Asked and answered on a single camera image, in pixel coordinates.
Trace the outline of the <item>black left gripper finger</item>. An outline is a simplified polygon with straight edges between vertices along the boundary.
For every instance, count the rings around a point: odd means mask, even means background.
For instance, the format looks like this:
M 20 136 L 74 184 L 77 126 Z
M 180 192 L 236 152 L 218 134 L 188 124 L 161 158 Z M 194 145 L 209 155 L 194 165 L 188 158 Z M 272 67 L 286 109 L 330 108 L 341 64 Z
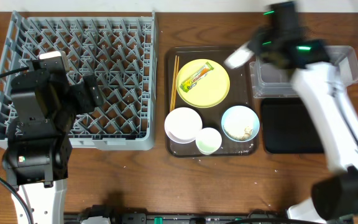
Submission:
M 97 78 L 94 75 L 87 75 L 83 77 L 85 89 L 89 101 L 94 107 L 102 106 L 104 103 L 103 94 L 99 89 Z
M 75 105 L 77 114 L 85 114 L 94 111 L 93 98 L 85 82 L 70 87 L 70 99 Z

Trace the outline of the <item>green orange snack wrapper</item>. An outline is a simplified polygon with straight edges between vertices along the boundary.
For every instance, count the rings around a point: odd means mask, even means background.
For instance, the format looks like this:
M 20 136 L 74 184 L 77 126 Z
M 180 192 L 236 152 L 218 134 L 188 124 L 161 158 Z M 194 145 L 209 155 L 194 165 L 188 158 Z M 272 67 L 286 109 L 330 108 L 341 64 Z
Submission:
M 194 86 L 196 86 L 197 82 L 204 78 L 209 72 L 213 71 L 214 67 L 209 63 L 206 62 L 201 68 L 198 69 L 197 72 L 192 74 L 186 80 L 181 82 L 180 88 L 185 92 L 189 92 Z

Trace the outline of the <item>small white cup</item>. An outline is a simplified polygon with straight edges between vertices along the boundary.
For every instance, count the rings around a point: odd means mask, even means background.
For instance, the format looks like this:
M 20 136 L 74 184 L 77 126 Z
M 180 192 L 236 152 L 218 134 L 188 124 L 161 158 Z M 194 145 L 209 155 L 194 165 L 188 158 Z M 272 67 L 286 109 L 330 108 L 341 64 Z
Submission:
M 210 155 L 216 152 L 222 144 L 222 136 L 214 128 L 203 128 L 196 136 L 196 147 L 200 153 Z

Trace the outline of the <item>white napkin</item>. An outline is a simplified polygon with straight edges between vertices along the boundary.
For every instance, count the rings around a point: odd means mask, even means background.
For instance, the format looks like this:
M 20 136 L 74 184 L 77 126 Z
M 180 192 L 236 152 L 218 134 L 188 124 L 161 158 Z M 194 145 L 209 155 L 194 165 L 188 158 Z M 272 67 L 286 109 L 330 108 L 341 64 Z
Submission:
M 249 42 L 244 43 L 225 59 L 224 63 L 228 68 L 239 68 L 254 56 L 253 51 L 248 48 L 248 44 Z

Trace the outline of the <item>light blue bowl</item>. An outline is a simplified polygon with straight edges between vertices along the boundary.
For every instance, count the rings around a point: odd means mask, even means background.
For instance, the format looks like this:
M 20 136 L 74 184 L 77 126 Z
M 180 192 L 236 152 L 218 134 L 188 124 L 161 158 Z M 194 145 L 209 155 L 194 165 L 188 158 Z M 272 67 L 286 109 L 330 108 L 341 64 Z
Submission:
M 253 133 L 248 140 L 245 141 L 236 141 L 231 139 L 224 130 L 224 125 L 226 123 L 236 123 L 236 124 L 247 124 L 252 126 Z M 259 133 L 260 130 L 260 121 L 259 117 L 257 116 L 256 112 L 249 107 L 246 106 L 233 106 L 227 109 L 222 118 L 221 118 L 221 126 L 223 128 L 224 134 L 235 142 L 248 142 L 253 140 Z

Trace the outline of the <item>rice food waste pile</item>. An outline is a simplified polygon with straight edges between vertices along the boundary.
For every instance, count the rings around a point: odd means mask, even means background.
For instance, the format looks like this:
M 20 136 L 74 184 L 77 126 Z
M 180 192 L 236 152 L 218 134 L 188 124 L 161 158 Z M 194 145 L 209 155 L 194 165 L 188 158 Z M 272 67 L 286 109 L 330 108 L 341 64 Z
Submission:
M 231 139 L 236 141 L 248 140 L 253 133 L 252 126 L 247 124 L 226 123 L 224 130 Z

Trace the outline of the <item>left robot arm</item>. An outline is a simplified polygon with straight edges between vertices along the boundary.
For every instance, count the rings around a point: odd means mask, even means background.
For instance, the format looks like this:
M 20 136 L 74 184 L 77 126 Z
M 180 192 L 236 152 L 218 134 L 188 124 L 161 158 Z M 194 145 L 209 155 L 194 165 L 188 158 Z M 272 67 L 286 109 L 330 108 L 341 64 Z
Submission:
M 52 57 L 30 62 L 27 73 L 11 82 L 17 113 L 7 129 L 2 166 L 14 189 L 19 223 L 63 223 L 69 140 L 75 118 L 104 103 L 96 77 L 71 85 L 68 61 Z

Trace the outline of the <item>clear plastic waste bin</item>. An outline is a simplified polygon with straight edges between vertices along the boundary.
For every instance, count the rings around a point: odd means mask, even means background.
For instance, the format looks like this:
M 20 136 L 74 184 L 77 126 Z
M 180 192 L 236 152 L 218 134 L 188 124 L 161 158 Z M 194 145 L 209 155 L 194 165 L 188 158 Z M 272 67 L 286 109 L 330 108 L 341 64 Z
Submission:
M 326 50 L 333 63 L 339 67 L 345 86 L 358 83 L 358 60 L 351 46 L 331 45 Z M 286 71 L 257 59 L 249 64 L 254 98 L 296 98 Z

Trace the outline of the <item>black waste tray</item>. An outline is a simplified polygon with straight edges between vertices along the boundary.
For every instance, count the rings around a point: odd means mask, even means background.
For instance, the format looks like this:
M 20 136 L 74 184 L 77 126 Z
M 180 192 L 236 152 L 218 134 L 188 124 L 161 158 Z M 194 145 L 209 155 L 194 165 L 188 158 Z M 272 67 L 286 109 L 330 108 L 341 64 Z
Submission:
M 271 154 L 322 154 L 323 145 L 300 98 L 265 98 L 260 106 L 265 150 Z

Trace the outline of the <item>grey plastic dish rack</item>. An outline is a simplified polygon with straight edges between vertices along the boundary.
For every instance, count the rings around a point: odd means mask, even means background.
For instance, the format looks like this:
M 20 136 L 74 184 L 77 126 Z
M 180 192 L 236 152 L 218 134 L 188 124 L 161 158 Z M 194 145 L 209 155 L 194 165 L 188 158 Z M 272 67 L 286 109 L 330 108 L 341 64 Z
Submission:
M 22 17 L 13 12 L 0 74 L 60 50 L 70 84 L 94 75 L 104 102 L 78 115 L 70 131 L 75 148 L 147 151 L 155 144 L 158 24 L 150 17 Z

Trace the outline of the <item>wooden chopstick left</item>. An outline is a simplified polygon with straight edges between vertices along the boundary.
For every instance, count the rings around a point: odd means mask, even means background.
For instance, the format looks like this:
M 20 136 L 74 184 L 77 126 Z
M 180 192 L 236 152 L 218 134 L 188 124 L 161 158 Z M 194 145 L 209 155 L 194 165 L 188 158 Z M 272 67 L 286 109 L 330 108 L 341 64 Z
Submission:
M 172 91 L 171 91 L 171 99 L 170 99 L 170 112 L 174 108 L 174 97 L 175 97 L 175 80 L 176 80 L 176 74 L 177 74 L 177 62 L 178 62 L 178 56 L 175 56 L 175 63 L 174 63 L 174 69 L 173 69 L 173 80 L 172 80 Z

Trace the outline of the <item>wooden chopstick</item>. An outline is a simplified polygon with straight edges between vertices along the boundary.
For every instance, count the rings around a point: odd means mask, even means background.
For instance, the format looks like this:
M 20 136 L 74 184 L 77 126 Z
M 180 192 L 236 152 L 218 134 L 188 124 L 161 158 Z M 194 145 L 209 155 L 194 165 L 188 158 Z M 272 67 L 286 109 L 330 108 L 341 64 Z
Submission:
M 175 102 L 176 102 L 176 94 L 177 94 L 177 75 L 178 75 L 178 72 L 179 72 L 179 63 L 180 63 L 180 58 L 179 58 L 179 56 L 178 56 L 178 62 L 177 62 L 177 74 L 176 74 L 176 80 L 175 80 L 175 90 L 176 90 L 176 92 L 175 92 L 175 97 L 174 97 L 174 108 L 173 108 L 173 110 L 175 109 Z
M 171 99 L 170 99 L 170 112 L 174 108 L 174 97 L 175 97 L 175 80 L 176 80 L 176 74 L 177 74 L 177 62 L 178 62 L 178 56 L 175 56 L 175 63 L 174 63 L 174 69 L 173 69 L 173 80 L 172 80 L 172 91 L 171 91 Z

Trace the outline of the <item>wooden chopstick right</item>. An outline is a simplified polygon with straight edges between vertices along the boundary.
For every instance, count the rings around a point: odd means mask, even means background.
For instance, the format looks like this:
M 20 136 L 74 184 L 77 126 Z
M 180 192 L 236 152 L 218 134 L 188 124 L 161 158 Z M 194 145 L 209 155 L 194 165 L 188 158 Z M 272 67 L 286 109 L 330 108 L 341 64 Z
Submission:
M 178 75 L 178 72 L 179 72 L 179 63 L 180 63 L 180 58 L 179 58 L 179 56 L 178 56 L 178 62 L 177 62 L 177 74 L 176 74 L 176 80 L 175 80 L 175 90 L 176 90 L 176 92 L 175 92 L 175 97 L 174 97 L 174 108 L 173 108 L 173 110 L 175 109 L 175 102 L 176 102 L 176 94 L 177 94 L 177 75 Z

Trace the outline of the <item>yellow plate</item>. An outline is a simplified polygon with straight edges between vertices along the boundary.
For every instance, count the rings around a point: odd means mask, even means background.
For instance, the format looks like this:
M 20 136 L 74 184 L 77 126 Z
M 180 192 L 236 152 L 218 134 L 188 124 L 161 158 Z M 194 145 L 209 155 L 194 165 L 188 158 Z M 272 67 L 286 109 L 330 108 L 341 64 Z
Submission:
M 180 84 L 192 74 L 198 71 L 206 62 L 209 62 L 214 70 L 200 79 L 196 86 L 185 93 Z M 178 96 L 188 105 L 196 108 L 210 108 L 220 104 L 228 95 L 230 78 L 226 69 L 219 63 L 208 59 L 196 59 L 186 63 L 179 69 L 177 75 Z

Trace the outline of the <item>dark brown serving tray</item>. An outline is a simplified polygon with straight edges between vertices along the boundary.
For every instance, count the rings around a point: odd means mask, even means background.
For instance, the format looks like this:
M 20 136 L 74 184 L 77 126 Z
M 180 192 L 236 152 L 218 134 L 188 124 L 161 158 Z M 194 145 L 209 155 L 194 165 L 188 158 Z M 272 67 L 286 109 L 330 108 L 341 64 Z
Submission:
M 173 81 L 173 66 L 175 57 L 179 57 L 179 67 L 196 59 L 211 59 L 220 65 L 224 65 L 224 60 L 236 50 L 235 46 L 197 46 L 197 47 L 174 47 L 165 55 L 165 115 L 170 109 L 170 98 Z M 190 107 L 195 110 L 202 119 L 203 126 L 206 128 L 217 129 L 222 136 L 222 144 L 219 149 L 212 153 L 211 157 L 219 156 L 248 156 L 254 153 L 259 146 L 259 138 L 256 136 L 247 142 L 235 142 L 230 140 L 223 132 L 221 118 L 224 112 L 232 106 L 246 106 L 254 109 L 254 98 L 250 79 L 249 68 L 244 65 L 235 70 L 226 69 L 230 79 L 230 89 L 227 97 L 218 105 L 212 108 L 195 108 L 185 103 L 179 96 L 175 101 L 175 106 Z

